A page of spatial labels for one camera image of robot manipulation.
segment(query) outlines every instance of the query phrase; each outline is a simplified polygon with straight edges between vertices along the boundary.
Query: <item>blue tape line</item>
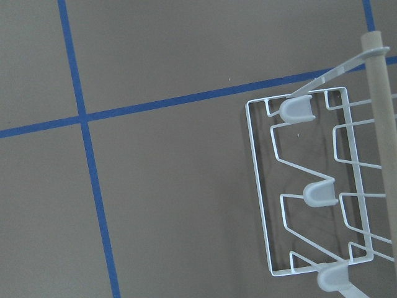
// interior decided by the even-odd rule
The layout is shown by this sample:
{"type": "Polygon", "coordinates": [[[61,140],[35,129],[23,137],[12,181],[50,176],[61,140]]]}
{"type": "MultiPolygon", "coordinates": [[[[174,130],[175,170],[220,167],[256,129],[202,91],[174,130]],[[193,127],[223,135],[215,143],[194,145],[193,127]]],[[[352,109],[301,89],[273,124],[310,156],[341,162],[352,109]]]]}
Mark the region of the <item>blue tape line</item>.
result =
{"type": "Polygon", "coordinates": [[[295,75],[286,76],[283,78],[267,79],[265,81],[260,81],[260,82],[255,82],[255,83],[243,84],[243,85],[239,85],[239,86],[233,86],[233,87],[227,87],[227,88],[222,88],[222,89],[217,89],[217,90],[212,90],[212,91],[206,91],[206,92],[202,92],[202,93],[196,93],[196,94],[190,94],[190,95],[186,95],[186,96],[179,96],[179,97],[174,97],[174,98],[169,98],[169,99],[163,99],[160,101],[152,101],[152,102],[147,102],[144,104],[136,104],[136,105],[128,106],[128,107],[120,107],[118,109],[111,109],[111,110],[102,111],[102,112],[95,112],[95,113],[88,114],[87,119],[88,119],[88,121],[106,119],[106,118],[117,117],[117,116],[121,116],[121,115],[128,115],[128,114],[133,114],[133,113],[138,113],[138,112],[143,112],[143,111],[161,109],[163,107],[176,106],[179,104],[187,104],[189,102],[203,101],[206,99],[212,99],[212,98],[221,97],[221,96],[229,96],[229,95],[244,93],[244,92],[248,92],[248,91],[255,91],[258,89],[265,89],[265,88],[280,86],[280,85],[284,85],[284,84],[297,83],[297,82],[317,78],[318,76],[321,76],[328,70],[330,70],[330,69],[295,74],[295,75]]]}
{"type": "Polygon", "coordinates": [[[0,130],[0,138],[13,137],[15,135],[24,135],[25,133],[40,132],[42,130],[55,129],[80,123],[79,117],[69,117],[53,121],[47,121],[37,124],[15,127],[13,129],[0,130]]]}
{"type": "MultiPolygon", "coordinates": [[[[387,65],[397,64],[397,56],[392,56],[392,57],[386,58],[386,64],[387,65]]],[[[350,70],[349,72],[354,72],[354,71],[359,71],[359,70],[364,70],[364,69],[365,69],[365,66],[363,64],[363,65],[359,65],[358,67],[350,70]]],[[[153,109],[159,109],[161,107],[175,106],[178,104],[185,104],[185,103],[194,102],[194,101],[202,101],[205,99],[216,98],[219,96],[232,95],[232,94],[236,94],[237,91],[239,91],[237,93],[242,93],[242,92],[254,91],[254,90],[257,90],[260,88],[265,89],[265,88],[275,87],[275,86],[283,85],[283,84],[298,83],[300,81],[305,81],[307,79],[314,79],[317,76],[325,73],[326,71],[327,70],[319,70],[319,71],[313,71],[311,73],[296,74],[295,76],[287,76],[287,77],[279,78],[279,79],[269,79],[267,81],[261,81],[261,82],[257,82],[257,83],[239,85],[239,86],[230,87],[230,88],[212,90],[212,91],[208,91],[208,92],[204,92],[204,93],[197,93],[197,94],[192,94],[192,95],[175,97],[173,99],[163,99],[161,101],[154,101],[154,102],[148,102],[145,104],[137,104],[137,105],[129,106],[129,107],[121,107],[118,109],[112,109],[112,110],[107,110],[107,111],[102,111],[102,112],[95,112],[95,113],[88,114],[85,120],[86,121],[101,120],[101,119],[106,119],[106,118],[111,118],[111,117],[117,117],[120,115],[128,115],[128,114],[132,114],[132,113],[138,113],[138,112],[144,112],[144,111],[149,111],[149,110],[153,110],[153,109]]],[[[73,125],[73,124],[77,124],[79,122],[80,122],[79,117],[70,117],[70,118],[64,118],[64,119],[53,120],[53,121],[48,121],[48,122],[42,122],[42,123],[38,123],[38,124],[15,127],[13,129],[0,130],[0,138],[13,137],[15,135],[23,135],[25,133],[39,132],[41,130],[47,130],[47,129],[55,129],[57,127],[73,125]]]]}
{"type": "Polygon", "coordinates": [[[112,252],[112,245],[110,242],[109,231],[107,228],[106,215],[102,200],[102,193],[100,191],[97,166],[94,156],[94,149],[92,147],[91,134],[87,122],[86,107],[84,105],[83,91],[81,89],[79,70],[76,61],[76,55],[74,53],[73,40],[70,31],[68,11],[66,9],[65,0],[58,0],[58,7],[60,11],[63,35],[65,38],[66,51],[68,53],[68,60],[69,60],[71,77],[73,81],[74,95],[76,97],[76,104],[78,107],[78,114],[79,114],[78,117],[81,123],[81,133],[83,135],[84,148],[86,151],[87,165],[91,179],[92,193],[94,195],[94,202],[95,202],[97,218],[99,223],[99,230],[102,238],[102,245],[104,247],[105,260],[110,279],[110,287],[112,288],[113,297],[120,298],[121,297],[120,289],[118,286],[118,279],[117,279],[116,267],[114,263],[113,252],[112,252]]]}
{"type": "Polygon", "coordinates": [[[364,7],[365,21],[367,22],[368,31],[375,31],[375,21],[373,20],[371,0],[362,0],[362,5],[364,7]]]}

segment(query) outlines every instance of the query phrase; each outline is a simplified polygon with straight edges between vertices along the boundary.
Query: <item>gray floor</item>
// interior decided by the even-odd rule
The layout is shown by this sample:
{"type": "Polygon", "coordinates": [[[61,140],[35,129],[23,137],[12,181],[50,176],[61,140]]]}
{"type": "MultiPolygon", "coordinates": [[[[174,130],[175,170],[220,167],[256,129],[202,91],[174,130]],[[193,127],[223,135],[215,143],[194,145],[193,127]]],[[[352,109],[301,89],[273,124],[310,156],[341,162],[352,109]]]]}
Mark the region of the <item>gray floor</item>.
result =
{"type": "MultiPolygon", "coordinates": [[[[397,5],[372,2],[396,56],[397,5]]],[[[358,0],[67,7],[88,113],[330,68],[359,53],[367,31],[358,0]]],[[[0,0],[0,40],[0,130],[78,114],[55,1],[0,0]]],[[[330,86],[366,99],[365,80],[330,86]]],[[[244,104],[304,83],[89,123],[122,297],[341,297],[314,273],[267,269],[244,104]]],[[[0,292],[111,297],[80,125],[2,138],[0,149],[0,292]]],[[[350,273],[371,297],[396,294],[390,262],[350,273]]]]}

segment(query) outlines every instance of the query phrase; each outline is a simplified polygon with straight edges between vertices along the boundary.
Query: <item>blue painter's tape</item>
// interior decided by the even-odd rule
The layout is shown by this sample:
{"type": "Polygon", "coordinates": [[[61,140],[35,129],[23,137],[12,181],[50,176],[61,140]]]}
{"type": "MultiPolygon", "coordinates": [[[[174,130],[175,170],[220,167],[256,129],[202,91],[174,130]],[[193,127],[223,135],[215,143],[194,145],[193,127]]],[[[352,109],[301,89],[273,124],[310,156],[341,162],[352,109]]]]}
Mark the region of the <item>blue painter's tape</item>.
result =
{"type": "Polygon", "coordinates": [[[368,31],[375,31],[375,21],[373,20],[371,0],[362,0],[362,5],[364,7],[365,21],[367,22],[368,31]]]}
{"type": "MultiPolygon", "coordinates": [[[[392,57],[386,58],[386,64],[387,65],[397,64],[397,56],[392,56],[392,57]]],[[[350,70],[349,72],[354,72],[354,71],[359,71],[359,70],[364,70],[364,69],[365,69],[365,67],[363,64],[363,65],[360,65],[360,66],[354,68],[353,70],[350,70]]],[[[128,114],[133,114],[133,113],[138,113],[138,112],[150,111],[153,109],[160,109],[162,107],[170,107],[170,106],[175,106],[178,104],[185,104],[188,102],[202,101],[202,100],[206,100],[206,99],[216,98],[219,96],[227,96],[227,95],[232,95],[232,94],[237,94],[237,93],[254,91],[254,90],[258,90],[258,89],[265,89],[265,88],[270,88],[270,87],[279,86],[279,85],[283,85],[283,84],[289,84],[289,83],[298,83],[300,81],[305,81],[307,79],[314,79],[317,76],[325,73],[326,71],[327,70],[319,70],[319,71],[313,71],[313,72],[305,73],[305,74],[296,74],[295,76],[286,76],[284,78],[279,78],[279,79],[269,79],[267,81],[249,83],[249,84],[239,85],[239,86],[235,86],[235,87],[207,91],[204,93],[197,93],[197,94],[191,94],[191,95],[186,95],[186,96],[181,96],[181,97],[175,97],[173,99],[172,98],[171,99],[163,99],[160,101],[147,102],[145,104],[137,104],[134,106],[121,107],[118,109],[112,109],[112,110],[107,110],[107,111],[102,111],[102,112],[95,112],[95,113],[88,114],[86,116],[86,120],[87,121],[101,120],[101,119],[117,117],[117,116],[121,116],[121,115],[128,115],[128,114]]],[[[26,125],[26,126],[22,126],[22,127],[15,127],[12,129],[0,130],[0,138],[12,137],[15,135],[23,135],[25,133],[31,133],[31,132],[39,132],[41,130],[47,130],[47,129],[55,129],[57,127],[63,127],[63,126],[77,124],[77,123],[79,123],[79,117],[70,117],[70,118],[58,119],[58,120],[53,120],[53,121],[48,121],[48,122],[42,122],[42,123],[38,123],[38,124],[26,125]]]]}
{"type": "Polygon", "coordinates": [[[86,149],[87,165],[89,170],[89,176],[91,179],[92,193],[94,194],[100,235],[102,237],[102,244],[104,246],[105,260],[109,273],[110,286],[112,288],[113,297],[121,298],[120,290],[118,288],[116,267],[113,259],[112,244],[110,242],[109,231],[107,228],[106,214],[104,209],[104,203],[102,200],[102,192],[100,191],[99,177],[94,157],[94,149],[92,147],[91,134],[89,132],[87,122],[81,123],[81,133],[83,135],[84,147],[86,149]]]}
{"type": "Polygon", "coordinates": [[[84,105],[83,91],[81,89],[80,75],[77,67],[76,55],[74,53],[72,33],[70,31],[70,24],[68,18],[68,11],[65,0],[58,0],[58,7],[60,10],[61,24],[63,36],[65,39],[66,52],[68,54],[70,73],[73,82],[74,95],[76,97],[77,109],[80,116],[86,115],[86,107],[84,105]]]}
{"type": "Polygon", "coordinates": [[[25,125],[21,127],[15,127],[13,129],[0,130],[0,138],[8,138],[15,135],[24,135],[25,133],[40,132],[42,130],[55,129],[58,127],[64,127],[78,123],[80,123],[79,117],[69,117],[32,125],[25,125]]]}
{"type": "Polygon", "coordinates": [[[102,245],[104,247],[107,271],[110,279],[110,287],[112,289],[113,297],[121,298],[65,0],[58,0],[58,7],[60,11],[63,35],[65,38],[66,52],[68,54],[74,95],[76,97],[76,104],[78,107],[78,118],[81,124],[81,133],[83,135],[84,148],[86,151],[87,165],[91,179],[92,193],[94,195],[99,230],[102,238],[102,245]]]}
{"type": "Polygon", "coordinates": [[[322,74],[324,74],[329,70],[330,69],[311,71],[309,73],[301,73],[293,76],[286,76],[284,78],[268,79],[265,81],[243,84],[239,86],[227,87],[223,89],[206,91],[202,93],[196,93],[196,94],[174,97],[169,99],[163,99],[160,101],[147,102],[144,104],[137,104],[134,106],[120,107],[118,109],[112,109],[112,110],[88,114],[87,119],[88,121],[106,119],[121,115],[128,115],[143,111],[161,109],[163,107],[176,106],[179,104],[187,104],[188,102],[203,101],[206,99],[212,99],[220,96],[229,96],[233,94],[239,94],[258,89],[280,86],[284,84],[297,83],[297,82],[317,78],[318,76],[321,76],[322,74]]]}

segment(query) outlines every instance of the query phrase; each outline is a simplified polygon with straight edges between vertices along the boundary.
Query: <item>white wire rack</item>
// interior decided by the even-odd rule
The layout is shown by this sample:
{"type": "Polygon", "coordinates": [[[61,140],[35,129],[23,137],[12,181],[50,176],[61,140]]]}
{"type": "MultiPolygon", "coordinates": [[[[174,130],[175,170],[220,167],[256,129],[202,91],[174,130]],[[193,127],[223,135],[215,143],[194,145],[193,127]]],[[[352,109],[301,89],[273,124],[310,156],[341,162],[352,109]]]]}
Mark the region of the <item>white wire rack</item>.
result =
{"type": "MultiPolygon", "coordinates": [[[[249,138],[251,142],[251,153],[252,159],[254,162],[254,172],[256,177],[256,185],[257,185],[257,193],[259,197],[259,207],[261,210],[262,217],[262,228],[265,236],[265,246],[267,253],[267,263],[270,272],[273,276],[285,276],[291,274],[301,274],[301,273],[309,273],[309,272],[319,272],[318,274],[318,285],[324,291],[339,291],[345,297],[367,297],[361,290],[357,289],[350,281],[348,275],[348,266],[364,263],[373,260],[374,255],[380,256],[386,260],[394,261],[393,256],[386,255],[377,251],[373,247],[372,240],[376,239],[387,245],[392,245],[392,240],[385,238],[381,235],[377,235],[373,233],[370,228],[370,223],[368,220],[368,212],[367,212],[367,199],[378,199],[385,200],[385,193],[366,193],[363,177],[362,177],[362,168],[372,168],[379,170],[381,173],[382,166],[376,165],[373,163],[367,163],[360,160],[359,153],[357,151],[357,142],[355,136],[355,128],[361,126],[374,123],[374,119],[366,119],[358,122],[354,122],[352,120],[351,109],[354,109],[357,106],[362,105],[371,105],[372,100],[367,99],[358,102],[349,102],[349,97],[347,93],[347,89],[344,87],[338,88],[328,88],[328,89],[319,89],[313,90],[313,88],[317,88],[319,85],[328,82],[330,79],[335,78],[336,76],[340,76],[346,71],[349,71],[356,66],[361,65],[368,57],[385,55],[388,51],[387,47],[377,47],[363,53],[357,55],[356,57],[348,60],[347,62],[339,65],[328,73],[320,76],[319,78],[313,80],[308,83],[304,87],[295,91],[291,94],[284,94],[279,96],[265,97],[260,99],[254,99],[246,104],[246,116],[248,121],[248,130],[249,130],[249,138]],[[337,106],[330,105],[329,94],[330,92],[337,91],[341,95],[341,104],[337,106]],[[279,144],[277,144],[277,131],[282,127],[287,127],[290,125],[299,124],[302,122],[312,122],[315,120],[315,116],[311,110],[311,101],[313,96],[319,97],[318,95],[324,98],[324,105],[326,110],[329,112],[337,112],[342,111],[344,116],[344,123],[336,125],[332,129],[332,146],[333,146],[333,157],[334,160],[338,163],[343,163],[350,165],[352,167],[352,172],[354,175],[354,184],[355,184],[355,192],[340,192],[338,195],[335,193],[335,178],[328,176],[327,174],[320,173],[319,171],[315,171],[313,169],[309,169],[305,166],[299,165],[297,163],[288,161],[280,157],[279,154],[279,144]],[[281,101],[279,109],[276,111],[271,110],[272,101],[281,101]],[[259,172],[258,159],[256,154],[256,142],[257,140],[254,138],[254,129],[251,121],[250,114],[250,106],[257,102],[264,102],[266,116],[268,118],[280,117],[283,122],[270,126],[270,138],[272,142],[272,148],[274,152],[274,157],[279,163],[283,163],[289,167],[295,168],[299,171],[306,172],[310,175],[316,176],[320,179],[318,182],[309,183],[303,190],[302,194],[280,194],[280,208],[282,213],[282,222],[285,230],[295,237],[299,238],[303,242],[308,245],[316,248],[318,251],[322,252],[329,259],[333,259],[333,261],[328,263],[315,263],[308,256],[303,256],[294,250],[290,250],[289,252],[289,269],[278,269],[275,270],[272,265],[272,251],[269,245],[269,234],[268,234],[268,226],[267,219],[265,215],[265,207],[264,207],[264,197],[262,195],[262,186],[261,186],[261,177],[259,172]],[[347,142],[349,144],[349,153],[350,159],[342,159],[338,154],[338,143],[337,143],[337,132],[338,130],[346,130],[347,142]],[[360,223],[361,227],[357,228],[351,225],[348,221],[346,204],[345,201],[348,197],[357,198],[359,214],[360,214],[360,223]],[[347,259],[339,256],[327,248],[321,246],[319,243],[316,243],[314,240],[309,239],[308,237],[298,233],[296,230],[292,229],[288,225],[288,216],[285,210],[285,198],[290,198],[294,200],[304,200],[304,202],[310,207],[326,207],[332,206],[339,203],[342,212],[342,218],[344,221],[344,225],[349,229],[356,233],[361,234],[364,245],[359,243],[349,241],[346,243],[349,257],[347,259]],[[353,247],[359,248],[360,250],[365,251],[365,255],[363,256],[354,256],[353,247]],[[302,266],[299,267],[295,264],[294,258],[301,259],[302,261],[308,263],[310,266],[302,266]]],[[[392,95],[393,99],[397,98],[397,94],[392,95]]]]}

